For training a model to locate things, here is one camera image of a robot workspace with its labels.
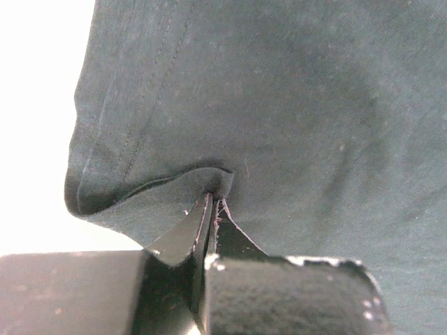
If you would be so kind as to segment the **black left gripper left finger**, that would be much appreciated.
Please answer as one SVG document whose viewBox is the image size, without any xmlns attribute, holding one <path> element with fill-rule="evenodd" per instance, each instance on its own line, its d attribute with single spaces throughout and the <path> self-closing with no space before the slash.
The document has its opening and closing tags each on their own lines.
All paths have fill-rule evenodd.
<svg viewBox="0 0 447 335">
<path fill-rule="evenodd" d="M 214 209 L 201 196 L 139 251 L 1 258 L 2 334 L 204 334 L 204 258 Z"/>
</svg>

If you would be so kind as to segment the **black t shirt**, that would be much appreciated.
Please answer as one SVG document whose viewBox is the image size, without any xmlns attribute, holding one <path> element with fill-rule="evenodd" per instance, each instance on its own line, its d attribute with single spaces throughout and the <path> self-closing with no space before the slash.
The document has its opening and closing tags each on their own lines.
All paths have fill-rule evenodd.
<svg viewBox="0 0 447 335">
<path fill-rule="evenodd" d="M 97 1 L 65 202 L 146 246 L 203 193 L 446 333 L 445 1 Z"/>
</svg>

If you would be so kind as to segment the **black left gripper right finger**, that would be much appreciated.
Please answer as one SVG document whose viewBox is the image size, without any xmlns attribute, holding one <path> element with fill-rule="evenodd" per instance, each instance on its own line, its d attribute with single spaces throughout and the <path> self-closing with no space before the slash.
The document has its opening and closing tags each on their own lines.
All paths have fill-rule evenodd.
<svg viewBox="0 0 447 335">
<path fill-rule="evenodd" d="M 263 252 L 214 204 L 204 261 L 208 334 L 388 334 L 376 279 L 359 260 Z"/>
</svg>

